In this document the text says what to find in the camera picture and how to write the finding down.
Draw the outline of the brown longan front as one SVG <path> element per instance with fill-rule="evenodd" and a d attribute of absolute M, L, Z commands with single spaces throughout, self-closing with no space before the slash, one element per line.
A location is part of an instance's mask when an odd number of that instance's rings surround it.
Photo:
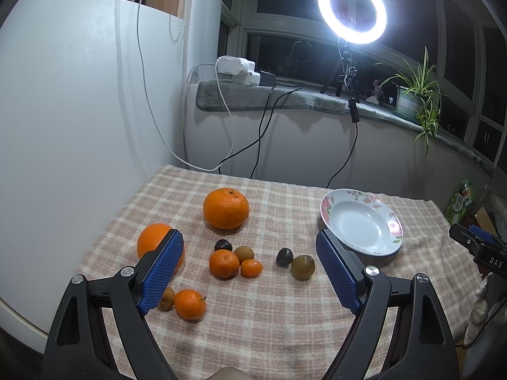
<path fill-rule="evenodd" d="M 163 296 L 160 299 L 157 309 L 164 312 L 170 311 L 174 307 L 174 301 L 175 292 L 171 287 L 167 287 L 163 292 Z"/>

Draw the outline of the brown longan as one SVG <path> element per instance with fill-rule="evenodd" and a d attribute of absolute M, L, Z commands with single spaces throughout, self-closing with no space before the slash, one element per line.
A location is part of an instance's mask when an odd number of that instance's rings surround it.
<path fill-rule="evenodd" d="M 174 307 L 174 301 L 175 292 L 171 287 L 167 287 L 163 292 L 163 296 L 160 299 L 157 309 L 164 312 L 170 311 Z"/>
<path fill-rule="evenodd" d="M 237 247 L 234 250 L 234 253 L 238 257 L 240 263 L 243 263 L 246 260 L 254 259 L 254 251 L 246 245 Z"/>

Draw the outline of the smooth navel orange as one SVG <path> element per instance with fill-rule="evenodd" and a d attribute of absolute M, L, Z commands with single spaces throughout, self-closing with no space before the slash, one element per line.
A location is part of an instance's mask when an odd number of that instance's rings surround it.
<path fill-rule="evenodd" d="M 147 225 L 138 237 L 138 258 L 141 259 L 147 252 L 155 250 L 170 230 L 171 227 L 163 223 Z"/>

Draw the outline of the green brown kiwi fruit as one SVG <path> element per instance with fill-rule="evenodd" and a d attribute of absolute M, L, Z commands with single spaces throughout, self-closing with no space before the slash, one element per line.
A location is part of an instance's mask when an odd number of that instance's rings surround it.
<path fill-rule="evenodd" d="M 291 275 L 298 281 L 308 280 L 315 272 L 315 259 L 310 255 L 299 255 L 291 263 Z"/>

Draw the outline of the medium tangerine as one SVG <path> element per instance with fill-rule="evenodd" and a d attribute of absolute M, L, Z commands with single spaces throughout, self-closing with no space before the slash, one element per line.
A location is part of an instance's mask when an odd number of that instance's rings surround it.
<path fill-rule="evenodd" d="M 240 268 L 240 260 L 233 251 L 216 250 L 210 255 L 210 273 L 220 279 L 230 279 L 236 276 Z"/>

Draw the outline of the dark plum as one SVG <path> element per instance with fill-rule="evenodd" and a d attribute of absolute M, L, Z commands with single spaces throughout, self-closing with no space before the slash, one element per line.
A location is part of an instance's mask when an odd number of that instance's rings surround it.
<path fill-rule="evenodd" d="M 294 260 L 294 254 L 291 249 L 289 248 L 282 248 L 279 250 L 279 253 L 276 256 L 276 264 L 279 267 L 287 268 L 292 264 Z"/>
<path fill-rule="evenodd" d="M 233 246 L 227 239 L 222 238 L 219 241 L 216 241 L 216 243 L 214 245 L 214 251 L 218 251 L 218 250 L 232 251 Z"/>

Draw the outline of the small tangerine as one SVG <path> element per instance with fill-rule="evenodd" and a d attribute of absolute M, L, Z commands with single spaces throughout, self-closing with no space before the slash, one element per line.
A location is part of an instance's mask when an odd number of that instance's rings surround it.
<path fill-rule="evenodd" d="M 263 271 L 263 265 L 255 259 L 246 259 L 241 263 L 241 275 L 246 278 L 259 277 Z"/>

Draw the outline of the large rough mandarin orange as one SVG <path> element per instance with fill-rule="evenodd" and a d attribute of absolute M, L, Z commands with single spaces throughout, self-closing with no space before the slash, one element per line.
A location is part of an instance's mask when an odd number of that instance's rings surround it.
<path fill-rule="evenodd" d="M 231 188 L 213 190 L 203 204 L 205 221 L 221 230 L 233 230 L 249 217 L 249 203 L 240 191 Z"/>

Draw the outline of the green snack package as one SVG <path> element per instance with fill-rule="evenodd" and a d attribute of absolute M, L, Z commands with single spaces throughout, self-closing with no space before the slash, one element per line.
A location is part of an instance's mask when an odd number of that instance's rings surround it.
<path fill-rule="evenodd" d="M 443 215 L 450 225 L 459 223 L 469 206 L 476 203 L 473 185 L 468 179 L 460 183 L 459 189 L 451 197 L 448 205 L 444 209 Z"/>

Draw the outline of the white floral plate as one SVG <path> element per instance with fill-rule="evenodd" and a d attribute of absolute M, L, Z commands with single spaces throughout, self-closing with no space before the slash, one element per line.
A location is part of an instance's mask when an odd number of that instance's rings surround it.
<path fill-rule="evenodd" d="M 397 214 L 373 194 L 331 190 L 321 200 L 321 219 L 345 246 L 373 257 L 394 255 L 404 240 Z"/>

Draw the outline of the potted spider plant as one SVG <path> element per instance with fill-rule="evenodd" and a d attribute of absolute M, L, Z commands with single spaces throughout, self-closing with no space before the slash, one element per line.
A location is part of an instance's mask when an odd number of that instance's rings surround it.
<path fill-rule="evenodd" d="M 424 48 L 423 61 L 417 62 L 416 66 L 411 66 L 401 55 L 394 53 L 394 56 L 405 63 L 409 72 L 397 71 L 393 76 L 385 79 L 380 87 L 392 83 L 401 89 L 401 96 L 419 105 L 414 119 L 420 124 L 421 132 L 416 135 L 413 144 L 423 139 L 425 155 L 428 155 L 430 140 L 437 141 L 442 107 L 443 93 L 439 81 L 433 76 L 437 72 L 437 65 L 431 63 L 427 46 Z"/>

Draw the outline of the beige checkered tablecloth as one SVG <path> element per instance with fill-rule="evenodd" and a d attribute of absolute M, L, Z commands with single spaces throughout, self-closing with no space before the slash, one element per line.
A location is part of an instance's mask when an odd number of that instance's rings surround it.
<path fill-rule="evenodd" d="M 209 228 L 203 202 L 230 187 L 249 201 L 239 231 Z M 147 225 L 163 223 L 182 232 L 186 256 L 169 286 L 206 297 L 197 323 L 174 310 L 146 316 L 159 348 L 178 379 L 206 379 L 236 367 L 255 379 L 322 379 L 352 322 L 315 253 L 323 227 L 320 204 L 327 190 L 210 173 L 167 165 L 144 184 L 112 219 L 76 268 L 89 280 L 113 276 L 138 262 L 137 240 Z M 449 223 L 431 201 L 375 194 L 401 221 L 404 241 L 387 276 L 411 279 L 425 273 L 437 291 L 454 339 L 467 328 L 481 278 L 467 250 L 449 238 Z M 263 264 L 260 277 L 215 278 L 209 270 L 214 244 L 226 238 L 247 245 Z M 279 249 L 315 258 L 313 276 L 299 282 L 275 264 Z"/>

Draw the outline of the small figurine on sill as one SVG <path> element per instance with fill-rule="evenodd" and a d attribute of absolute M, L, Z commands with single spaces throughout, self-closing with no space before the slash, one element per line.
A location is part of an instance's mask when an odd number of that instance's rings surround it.
<path fill-rule="evenodd" d="M 382 85 L 378 79 L 373 81 L 373 89 L 366 92 L 366 101 L 374 105 L 380 105 L 385 101 Z"/>

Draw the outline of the white refrigerator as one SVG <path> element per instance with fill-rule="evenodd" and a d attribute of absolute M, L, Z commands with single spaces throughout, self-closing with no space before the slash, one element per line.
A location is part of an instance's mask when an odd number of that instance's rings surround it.
<path fill-rule="evenodd" d="M 18 0 L 1 27 L 1 327 L 42 352 L 70 277 L 181 147 L 181 18 Z"/>

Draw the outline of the grey windowsill mat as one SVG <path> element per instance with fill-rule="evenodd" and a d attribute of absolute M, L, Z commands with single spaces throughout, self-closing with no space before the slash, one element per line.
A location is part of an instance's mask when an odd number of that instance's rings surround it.
<path fill-rule="evenodd" d="M 289 95 L 287 99 L 282 101 L 281 109 L 308 109 L 330 115 L 345 115 L 350 112 L 348 101 L 340 97 L 302 89 L 291 93 L 288 87 L 246 86 L 228 81 L 220 83 L 202 81 L 199 83 L 195 104 L 199 110 L 207 112 L 260 111 L 265 107 L 269 93 L 273 93 L 275 96 L 283 93 Z M 415 133 L 422 131 L 420 125 L 399 117 L 393 111 L 380 106 L 360 103 L 357 109 L 361 119 L 391 124 Z"/>

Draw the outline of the black power adapter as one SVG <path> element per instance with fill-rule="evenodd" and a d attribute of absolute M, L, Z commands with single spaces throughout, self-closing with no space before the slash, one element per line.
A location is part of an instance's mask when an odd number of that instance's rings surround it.
<path fill-rule="evenodd" d="M 273 73 L 261 70 L 259 85 L 262 87 L 275 87 L 276 76 Z"/>

